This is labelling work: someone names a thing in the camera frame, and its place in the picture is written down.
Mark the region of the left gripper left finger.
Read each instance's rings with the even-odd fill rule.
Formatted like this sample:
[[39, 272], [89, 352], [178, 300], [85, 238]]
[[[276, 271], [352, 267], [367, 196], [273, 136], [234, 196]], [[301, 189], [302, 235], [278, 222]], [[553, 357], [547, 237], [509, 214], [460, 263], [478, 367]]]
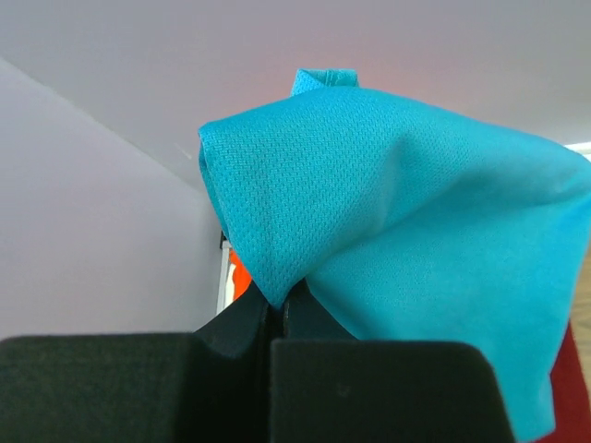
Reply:
[[256, 287], [195, 332], [1, 343], [5, 442], [263, 442], [267, 303]]

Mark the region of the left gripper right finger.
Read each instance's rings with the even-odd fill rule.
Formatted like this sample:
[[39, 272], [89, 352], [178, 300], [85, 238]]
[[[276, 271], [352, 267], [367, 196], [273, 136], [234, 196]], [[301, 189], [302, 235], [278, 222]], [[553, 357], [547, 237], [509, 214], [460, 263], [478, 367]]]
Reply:
[[271, 345], [272, 442], [513, 442], [493, 370], [447, 341], [362, 341], [311, 295], [288, 294]]

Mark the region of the teal blue t shirt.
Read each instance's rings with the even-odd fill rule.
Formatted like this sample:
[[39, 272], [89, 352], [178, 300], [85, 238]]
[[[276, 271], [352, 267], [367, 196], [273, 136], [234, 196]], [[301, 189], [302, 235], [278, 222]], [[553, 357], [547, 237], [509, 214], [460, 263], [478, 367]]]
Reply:
[[550, 371], [590, 238], [585, 157], [349, 70], [299, 70], [288, 99], [199, 138], [223, 232], [271, 305], [306, 281], [359, 339], [473, 345], [518, 440], [554, 429]]

